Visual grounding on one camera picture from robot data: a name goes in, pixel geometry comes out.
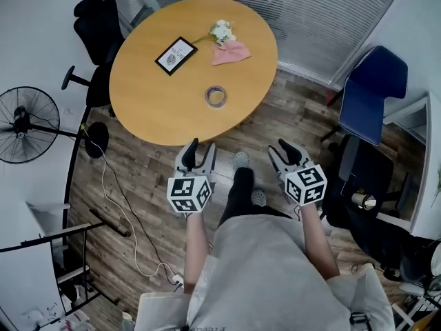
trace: table top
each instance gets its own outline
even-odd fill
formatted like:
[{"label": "table top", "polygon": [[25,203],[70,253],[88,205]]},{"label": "table top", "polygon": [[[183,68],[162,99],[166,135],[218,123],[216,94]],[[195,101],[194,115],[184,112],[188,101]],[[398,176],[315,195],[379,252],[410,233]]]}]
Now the table top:
[{"label": "table top", "polygon": [[[219,19],[232,23],[250,58],[213,66],[212,37],[198,41],[198,51],[171,76],[154,62],[177,38],[196,41]],[[179,1],[148,17],[125,40],[112,66],[110,100],[118,120],[140,139],[166,146],[194,137],[204,141],[253,112],[274,79],[277,59],[271,29],[251,8],[232,0]],[[206,103],[210,86],[225,89],[222,108]]]}]

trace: chair leg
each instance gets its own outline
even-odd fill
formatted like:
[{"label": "chair leg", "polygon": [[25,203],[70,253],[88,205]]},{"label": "chair leg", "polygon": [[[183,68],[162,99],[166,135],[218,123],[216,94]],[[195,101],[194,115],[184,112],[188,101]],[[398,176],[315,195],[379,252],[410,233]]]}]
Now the chair leg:
[{"label": "chair leg", "polygon": [[337,125],[334,129],[332,129],[331,131],[329,131],[324,137],[322,137],[320,139],[320,142],[323,142],[325,140],[328,140],[329,137],[331,137],[333,134],[335,134],[337,131],[339,131],[339,129],[341,129],[340,125]]},{"label": "chair leg", "polygon": [[332,105],[336,102],[336,100],[339,99],[339,98],[343,95],[343,90],[344,90],[344,88],[342,88],[342,89],[340,90],[340,92],[337,93],[337,94],[333,97],[333,99],[331,99],[331,100],[329,101],[329,103],[328,103],[326,106],[327,106],[327,107],[332,106]]}]

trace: roll of tape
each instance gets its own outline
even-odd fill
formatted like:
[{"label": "roll of tape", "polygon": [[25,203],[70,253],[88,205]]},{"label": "roll of tape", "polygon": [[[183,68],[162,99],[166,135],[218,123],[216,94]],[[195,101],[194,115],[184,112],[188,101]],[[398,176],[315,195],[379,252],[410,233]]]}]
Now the roll of tape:
[{"label": "roll of tape", "polygon": [[[210,96],[214,93],[214,92],[221,92],[223,97],[220,101],[217,102],[213,102],[210,100]],[[220,86],[212,86],[210,88],[208,88],[208,90],[205,92],[205,100],[207,101],[207,103],[209,104],[210,107],[213,108],[220,108],[222,107],[225,102],[227,101],[227,93],[225,92],[225,90],[220,87]]]}]

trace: gray t-shirt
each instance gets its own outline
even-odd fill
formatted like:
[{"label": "gray t-shirt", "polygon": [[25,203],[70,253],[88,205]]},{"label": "gray t-shirt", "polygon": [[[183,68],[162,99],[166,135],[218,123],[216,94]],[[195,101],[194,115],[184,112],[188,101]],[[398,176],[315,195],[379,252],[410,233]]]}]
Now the gray t-shirt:
[{"label": "gray t-shirt", "polygon": [[135,331],[350,330],[365,312],[373,331],[394,330],[391,307],[371,265],[325,281],[303,253],[302,225],[254,215],[216,232],[193,295],[141,295]]}]

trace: standing fan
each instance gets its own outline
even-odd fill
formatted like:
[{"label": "standing fan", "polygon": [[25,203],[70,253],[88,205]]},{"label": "standing fan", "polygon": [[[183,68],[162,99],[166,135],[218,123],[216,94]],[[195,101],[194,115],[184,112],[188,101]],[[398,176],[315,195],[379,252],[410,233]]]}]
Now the standing fan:
[{"label": "standing fan", "polygon": [[0,95],[0,160],[19,164],[46,152],[58,135],[85,140],[86,152],[99,158],[109,142],[103,123],[93,123],[87,134],[60,130],[60,114],[54,100],[34,87],[16,87]]}]

